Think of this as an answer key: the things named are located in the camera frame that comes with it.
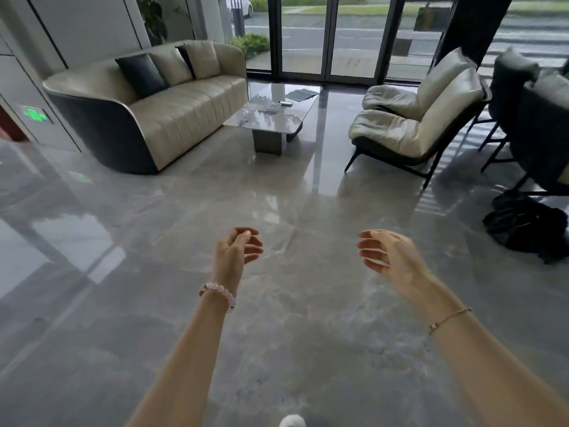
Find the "person's right hand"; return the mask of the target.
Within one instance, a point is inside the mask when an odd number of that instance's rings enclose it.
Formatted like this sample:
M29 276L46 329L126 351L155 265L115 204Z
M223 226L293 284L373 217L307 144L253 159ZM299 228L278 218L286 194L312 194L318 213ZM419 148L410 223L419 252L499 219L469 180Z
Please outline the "person's right hand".
M365 230L359 237L357 248L363 264L365 259L389 262L391 275L385 276L412 302L428 293L432 275L409 238L383 229Z

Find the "person's left hand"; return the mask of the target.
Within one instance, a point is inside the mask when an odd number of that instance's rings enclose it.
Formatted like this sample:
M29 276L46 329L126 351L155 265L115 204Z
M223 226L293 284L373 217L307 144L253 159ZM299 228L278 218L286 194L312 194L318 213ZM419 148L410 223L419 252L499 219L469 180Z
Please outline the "person's left hand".
M263 253L263 243L258 238L260 232L248 227L233 228L220 240L215 249L211 282L224 286L237 295L238 286L244 272L244 255Z

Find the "person's left forearm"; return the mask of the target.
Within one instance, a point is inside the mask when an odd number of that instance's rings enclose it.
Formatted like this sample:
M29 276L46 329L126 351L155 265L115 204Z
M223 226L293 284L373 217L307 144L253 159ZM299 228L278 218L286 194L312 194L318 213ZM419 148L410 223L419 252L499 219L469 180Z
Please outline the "person's left forearm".
M125 427L202 427L229 308L225 292L204 291L173 353Z

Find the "beige cushioned lounge chair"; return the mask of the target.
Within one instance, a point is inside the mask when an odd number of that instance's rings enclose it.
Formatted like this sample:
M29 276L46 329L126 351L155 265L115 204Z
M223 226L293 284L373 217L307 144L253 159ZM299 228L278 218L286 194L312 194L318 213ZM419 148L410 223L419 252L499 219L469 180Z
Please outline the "beige cushioned lounge chair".
M362 108L420 121L453 79L462 71L475 67L476 64L463 54L461 48L454 49L427 73L416 92L389 85L372 86L362 100Z
M344 171L365 155L423 178L426 189L446 148L491 99L485 79L468 68L450 82L421 121L363 110L348 131L355 150Z

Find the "black bag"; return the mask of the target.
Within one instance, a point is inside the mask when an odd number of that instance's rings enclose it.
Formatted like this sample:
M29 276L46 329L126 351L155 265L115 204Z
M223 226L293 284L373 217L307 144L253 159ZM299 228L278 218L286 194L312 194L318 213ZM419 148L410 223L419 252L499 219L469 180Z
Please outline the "black bag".
M569 258L569 215L524 193L507 190L496 196L482 224L496 243L536 254L544 264Z

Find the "beige and dark curved sofa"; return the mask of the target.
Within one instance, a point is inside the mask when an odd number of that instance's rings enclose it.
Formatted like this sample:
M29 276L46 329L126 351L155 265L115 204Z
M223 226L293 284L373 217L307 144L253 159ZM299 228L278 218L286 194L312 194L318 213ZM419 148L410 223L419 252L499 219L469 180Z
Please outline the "beige and dark curved sofa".
M230 44L213 44L219 76L170 86L142 100L116 58L61 71L42 85L100 164L120 173L156 175L222 127L249 100L243 52Z

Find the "dark booklet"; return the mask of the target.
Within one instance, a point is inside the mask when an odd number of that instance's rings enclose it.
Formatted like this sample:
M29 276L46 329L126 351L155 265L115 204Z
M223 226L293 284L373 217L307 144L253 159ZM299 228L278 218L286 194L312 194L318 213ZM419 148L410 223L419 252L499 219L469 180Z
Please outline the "dark booklet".
M319 90L314 91L307 88L301 88L288 92L285 95L285 98L295 102L302 102L304 100L309 100L313 97L316 97L319 94L320 94Z

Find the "beige square cushion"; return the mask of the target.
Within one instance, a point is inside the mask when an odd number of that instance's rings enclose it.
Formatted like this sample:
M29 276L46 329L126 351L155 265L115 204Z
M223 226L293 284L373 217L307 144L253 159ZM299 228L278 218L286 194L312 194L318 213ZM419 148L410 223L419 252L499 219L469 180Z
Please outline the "beige square cushion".
M180 85L194 79L188 64L175 46L154 47L148 54L169 86Z
M196 80L213 78L221 74L221 66L213 42L191 41L183 45L183 48Z

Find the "dark grey lounge chair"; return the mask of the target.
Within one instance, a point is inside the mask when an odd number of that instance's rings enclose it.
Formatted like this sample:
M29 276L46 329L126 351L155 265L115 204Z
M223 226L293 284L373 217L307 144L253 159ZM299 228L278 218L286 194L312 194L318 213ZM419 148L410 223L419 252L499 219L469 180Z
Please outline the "dark grey lounge chair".
M569 196L569 72L541 73L521 90L510 135L510 152L525 174L513 187L532 180L532 196Z
M541 67L536 61L522 56L512 47L496 58L490 85L492 99L488 104L489 115L495 121L495 125L479 150L482 150L486 144L495 142L492 136L496 129L500 128L505 137L497 140L498 146L480 172L484 172L490 164L511 161L511 159L497 159L496 156L509 142L514 130L523 85L535 82L540 72Z

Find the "small dark cushion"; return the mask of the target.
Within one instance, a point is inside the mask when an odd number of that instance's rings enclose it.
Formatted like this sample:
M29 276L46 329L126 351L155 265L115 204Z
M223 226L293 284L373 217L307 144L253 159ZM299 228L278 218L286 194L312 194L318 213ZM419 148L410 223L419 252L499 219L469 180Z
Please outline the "small dark cushion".
M179 45L179 46L176 46L176 49L179 51L182 59L184 60L184 62L188 66L189 71L191 72L192 79L196 79L195 71L193 69L191 60L189 58L189 54L188 54L186 46L185 45Z

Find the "green bush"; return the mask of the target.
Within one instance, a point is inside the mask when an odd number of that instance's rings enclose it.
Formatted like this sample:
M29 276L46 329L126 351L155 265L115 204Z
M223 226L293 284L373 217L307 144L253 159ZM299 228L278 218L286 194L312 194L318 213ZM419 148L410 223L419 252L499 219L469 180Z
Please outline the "green bush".
M267 35L246 34L229 39L228 44L239 48L245 60L251 60L255 56L270 52L270 39Z

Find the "black framed glass doors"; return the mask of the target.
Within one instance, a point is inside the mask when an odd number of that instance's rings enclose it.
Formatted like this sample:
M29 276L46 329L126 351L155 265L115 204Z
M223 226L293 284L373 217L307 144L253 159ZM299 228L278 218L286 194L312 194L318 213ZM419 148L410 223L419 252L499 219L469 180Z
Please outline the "black framed glass doors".
M418 83L457 0L250 0L236 36L267 35L270 52L246 61L259 78L379 85Z

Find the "white car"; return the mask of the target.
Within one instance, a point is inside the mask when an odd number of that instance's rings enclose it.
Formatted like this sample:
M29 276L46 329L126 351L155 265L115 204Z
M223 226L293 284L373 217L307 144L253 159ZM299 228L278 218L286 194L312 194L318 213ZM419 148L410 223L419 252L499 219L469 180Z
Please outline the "white car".
M251 18L254 14L252 3L250 0L225 0L229 10L231 21L234 19L234 13L240 13L244 19Z

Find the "dark column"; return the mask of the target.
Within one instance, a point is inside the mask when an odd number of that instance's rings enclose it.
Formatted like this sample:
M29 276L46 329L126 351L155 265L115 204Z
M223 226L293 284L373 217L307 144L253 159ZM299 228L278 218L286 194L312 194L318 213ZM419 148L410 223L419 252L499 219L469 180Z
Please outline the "dark column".
M457 0L435 52L434 65L453 49L480 67L512 0Z

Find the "green exit sign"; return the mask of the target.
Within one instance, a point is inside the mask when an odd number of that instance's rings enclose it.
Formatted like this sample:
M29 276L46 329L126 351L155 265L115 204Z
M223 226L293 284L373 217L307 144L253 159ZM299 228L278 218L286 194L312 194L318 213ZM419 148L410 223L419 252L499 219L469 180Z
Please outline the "green exit sign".
M38 123L46 123L53 125L52 119L43 109L32 106L25 106L21 104L18 104L18 107L20 108L22 115L27 119Z

